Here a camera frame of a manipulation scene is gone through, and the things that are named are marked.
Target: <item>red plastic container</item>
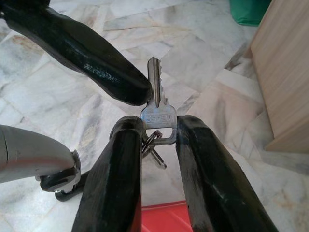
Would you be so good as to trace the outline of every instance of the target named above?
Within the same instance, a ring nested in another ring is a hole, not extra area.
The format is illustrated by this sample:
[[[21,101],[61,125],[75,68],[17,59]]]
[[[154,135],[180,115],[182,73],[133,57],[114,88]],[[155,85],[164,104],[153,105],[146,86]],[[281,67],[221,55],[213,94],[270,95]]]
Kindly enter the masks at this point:
[[[141,213],[142,232],[192,232],[185,201],[145,206]]]

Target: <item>key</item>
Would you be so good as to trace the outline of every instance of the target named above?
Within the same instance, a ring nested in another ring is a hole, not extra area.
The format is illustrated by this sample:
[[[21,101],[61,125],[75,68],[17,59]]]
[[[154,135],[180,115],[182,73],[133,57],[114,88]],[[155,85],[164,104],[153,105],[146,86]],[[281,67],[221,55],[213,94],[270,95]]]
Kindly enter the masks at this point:
[[[161,85],[160,60],[152,57],[148,61],[148,79],[153,86],[153,94],[142,110],[140,118],[144,124],[143,139],[146,141],[148,129],[172,128],[169,138],[154,139],[152,145],[169,145],[176,142],[177,115],[173,106],[165,98]]]

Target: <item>key ring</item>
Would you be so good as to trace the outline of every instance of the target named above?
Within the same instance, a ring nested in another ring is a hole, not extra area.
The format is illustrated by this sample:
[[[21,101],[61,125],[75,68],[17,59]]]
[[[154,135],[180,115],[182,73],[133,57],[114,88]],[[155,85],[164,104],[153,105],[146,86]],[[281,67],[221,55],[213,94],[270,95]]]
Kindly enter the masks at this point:
[[[157,139],[161,139],[163,136],[163,134],[159,131],[159,130],[156,130],[154,133],[152,133],[148,139],[144,142],[143,146],[142,146],[142,149],[141,149],[141,153],[142,153],[142,157],[146,157],[149,152],[148,151],[148,148],[149,148],[149,145],[152,143],[152,141],[157,138]]]

